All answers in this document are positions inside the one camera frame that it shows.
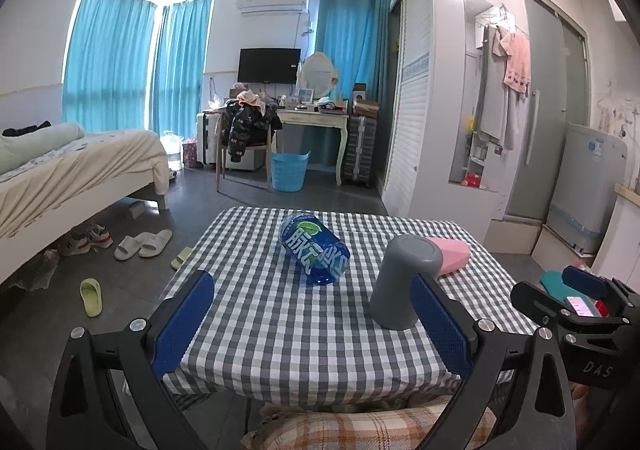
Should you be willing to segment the white washing machine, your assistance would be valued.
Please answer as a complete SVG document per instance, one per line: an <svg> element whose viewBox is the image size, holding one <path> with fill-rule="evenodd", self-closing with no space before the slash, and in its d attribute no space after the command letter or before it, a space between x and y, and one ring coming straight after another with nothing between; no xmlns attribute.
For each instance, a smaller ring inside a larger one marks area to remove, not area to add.
<svg viewBox="0 0 640 450"><path fill-rule="evenodd" d="M599 250L626 163L623 140L584 125L567 126L547 226L577 252Z"/></svg>

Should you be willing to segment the pink hanging towel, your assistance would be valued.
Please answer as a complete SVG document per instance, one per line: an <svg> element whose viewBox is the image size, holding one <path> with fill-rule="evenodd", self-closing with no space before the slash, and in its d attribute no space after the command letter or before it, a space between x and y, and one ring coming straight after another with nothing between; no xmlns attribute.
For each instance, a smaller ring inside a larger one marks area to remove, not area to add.
<svg viewBox="0 0 640 450"><path fill-rule="evenodd" d="M530 42L521 32L498 27L492 54L506 59L503 83L514 92L527 95L530 84Z"/></svg>

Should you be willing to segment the blue curtain behind desk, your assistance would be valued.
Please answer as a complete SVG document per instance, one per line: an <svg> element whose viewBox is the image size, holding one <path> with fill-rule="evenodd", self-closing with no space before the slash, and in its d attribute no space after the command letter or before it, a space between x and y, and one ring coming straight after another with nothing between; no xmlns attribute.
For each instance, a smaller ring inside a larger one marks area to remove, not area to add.
<svg viewBox="0 0 640 450"><path fill-rule="evenodd" d="M320 0L316 50L337 70L336 94L352 96L356 83L379 105L388 100L392 0Z"/></svg>

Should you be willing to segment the wooden chair with clothes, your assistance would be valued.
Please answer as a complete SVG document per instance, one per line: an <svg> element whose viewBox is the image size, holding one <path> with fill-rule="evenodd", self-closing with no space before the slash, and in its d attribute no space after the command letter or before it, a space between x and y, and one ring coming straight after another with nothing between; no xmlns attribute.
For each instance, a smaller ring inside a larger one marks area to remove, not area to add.
<svg viewBox="0 0 640 450"><path fill-rule="evenodd" d="M226 177L227 159L239 163L247 150L265 151L267 188L272 190L272 139L283 127L278 110L276 104L263 102L251 90L239 92L224 104L216 124L217 190L220 190L220 181Z"/></svg>

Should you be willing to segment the grey plastic cup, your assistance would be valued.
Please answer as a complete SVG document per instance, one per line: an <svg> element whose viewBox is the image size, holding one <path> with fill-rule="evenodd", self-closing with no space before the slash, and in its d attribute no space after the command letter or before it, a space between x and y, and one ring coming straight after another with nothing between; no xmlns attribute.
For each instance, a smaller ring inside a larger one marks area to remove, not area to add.
<svg viewBox="0 0 640 450"><path fill-rule="evenodd" d="M422 274L437 277L443 260L442 251L431 240L413 235L392 239L370 296L371 318L389 330L412 328L418 317L410 300L411 279Z"/></svg>

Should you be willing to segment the blue window curtain left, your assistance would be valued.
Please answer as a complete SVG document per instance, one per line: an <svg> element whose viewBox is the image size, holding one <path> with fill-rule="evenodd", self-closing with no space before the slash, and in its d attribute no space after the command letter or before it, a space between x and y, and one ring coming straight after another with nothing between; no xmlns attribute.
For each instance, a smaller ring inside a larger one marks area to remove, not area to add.
<svg viewBox="0 0 640 450"><path fill-rule="evenodd" d="M79 0L63 68L63 120L88 132L193 136L213 2Z"/></svg>

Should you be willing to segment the blue plastic bottle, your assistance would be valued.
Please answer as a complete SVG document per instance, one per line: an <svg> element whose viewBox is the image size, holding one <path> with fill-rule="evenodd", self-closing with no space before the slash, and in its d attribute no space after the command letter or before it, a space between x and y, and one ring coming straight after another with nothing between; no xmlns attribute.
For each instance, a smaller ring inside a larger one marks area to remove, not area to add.
<svg viewBox="0 0 640 450"><path fill-rule="evenodd" d="M288 215L280 226L280 242L313 285L329 285L348 268L349 248L310 212Z"/></svg>

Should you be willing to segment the white air conditioner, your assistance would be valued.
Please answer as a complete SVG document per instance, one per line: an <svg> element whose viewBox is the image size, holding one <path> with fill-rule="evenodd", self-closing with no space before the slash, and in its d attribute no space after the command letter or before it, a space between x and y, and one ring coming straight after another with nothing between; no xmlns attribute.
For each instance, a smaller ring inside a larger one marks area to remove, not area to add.
<svg viewBox="0 0 640 450"><path fill-rule="evenodd" d="M236 0L241 15L300 14L308 10L309 0Z"/></svg>

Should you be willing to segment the green slipper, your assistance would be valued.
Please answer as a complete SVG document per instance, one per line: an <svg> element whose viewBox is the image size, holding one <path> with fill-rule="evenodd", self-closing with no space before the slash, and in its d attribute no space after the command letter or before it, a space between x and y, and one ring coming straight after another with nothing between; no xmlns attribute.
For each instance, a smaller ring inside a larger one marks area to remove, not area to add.
<svg viewBox="0 0 640 450"><path fill-rule="evenodd" d="M87 278L80 282L79 295L89 318L98 317L103 311L103 299L100 282Z"/></svg>

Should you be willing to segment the cream wooden desk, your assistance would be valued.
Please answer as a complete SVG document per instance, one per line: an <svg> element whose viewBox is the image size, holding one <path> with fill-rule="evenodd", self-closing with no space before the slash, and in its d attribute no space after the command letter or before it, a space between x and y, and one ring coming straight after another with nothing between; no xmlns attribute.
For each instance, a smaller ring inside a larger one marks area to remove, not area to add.
<svg viewBox="0 0 640 450"><path fill-rule="evenodd" d="M288 124L322 127L322 129L337 129L337 131L341 133L340 147L338 147L335 166L335 181L337 186L341 186L341 184L343 184L342 166L348 140L348 115L279 109L278 116L283 125Z"/></svg>

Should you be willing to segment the white round mirror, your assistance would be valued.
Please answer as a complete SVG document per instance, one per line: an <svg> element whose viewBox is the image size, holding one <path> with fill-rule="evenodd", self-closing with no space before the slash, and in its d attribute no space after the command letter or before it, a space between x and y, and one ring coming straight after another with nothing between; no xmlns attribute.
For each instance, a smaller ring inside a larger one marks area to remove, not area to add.
<svg viewBox="0 0 640 450"><path fill-rule="evenodd" d="M308 56L298 71L298 88L311 90L317 99L328 96L337 85L337 81L337 69L332 60L322 52Z"/></svg>

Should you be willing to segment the bed with beige blanket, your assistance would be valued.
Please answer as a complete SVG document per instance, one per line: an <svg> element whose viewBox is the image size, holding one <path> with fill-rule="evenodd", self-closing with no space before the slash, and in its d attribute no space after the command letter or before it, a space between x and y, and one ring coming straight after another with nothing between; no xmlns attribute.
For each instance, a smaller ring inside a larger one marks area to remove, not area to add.
<svg viewBox="0 0 640 450"><path fill-rule="evenodd" d="M169 188L160 137L145 129L87 133L75 123L1 138L1 279L73 227L136 191Z"/></svg>

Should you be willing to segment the teal stool seat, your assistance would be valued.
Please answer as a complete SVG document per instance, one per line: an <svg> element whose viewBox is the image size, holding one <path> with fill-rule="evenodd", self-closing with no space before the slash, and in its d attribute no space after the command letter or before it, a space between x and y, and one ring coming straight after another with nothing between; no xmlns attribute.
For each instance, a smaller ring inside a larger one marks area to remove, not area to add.
<svg viewBox="0 0 640 450"><path fill-rule="evenodd" d="M544 291L555 300L562 302L572 313L580 317L600 317L600 313L593 301L584 293L580 293L566 285L559 271L546 271L539 278L539 282Z"/></svg>

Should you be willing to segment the blue laundry basket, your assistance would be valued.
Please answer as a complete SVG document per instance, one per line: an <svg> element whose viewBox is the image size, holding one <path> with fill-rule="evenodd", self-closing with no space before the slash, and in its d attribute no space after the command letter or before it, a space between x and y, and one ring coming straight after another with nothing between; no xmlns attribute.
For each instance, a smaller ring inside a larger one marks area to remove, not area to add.
<svg viewBox="0 0 640 450"><path fill-rule="evenodd" d="M298 192L304 186L310 153L273 152L271 154L271 183L280 192Z"/></svg>

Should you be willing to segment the grey white checkered tablecloth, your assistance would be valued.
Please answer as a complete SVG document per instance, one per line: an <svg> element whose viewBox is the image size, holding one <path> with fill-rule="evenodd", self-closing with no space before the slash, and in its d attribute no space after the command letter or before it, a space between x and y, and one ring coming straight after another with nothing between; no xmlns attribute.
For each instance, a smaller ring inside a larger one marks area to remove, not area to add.
<svg viewBox="0 0 640 450"><path fill-rule="evenodd" d="M535 329L511 305L511 276L455 223L323 212L321 222L346 243L350 261L334 283L311 285L280 242L285 216L265 207L219 213L168 283L171 296L196 270L215 280L212 306L178 369L164 378L173 394L228 390L270 404L320 407L454 389L457 378L421 326L386 330L369 316L384 250L400 235L465 241L470 260L442 278L442 289L504 332Z"/></svg>

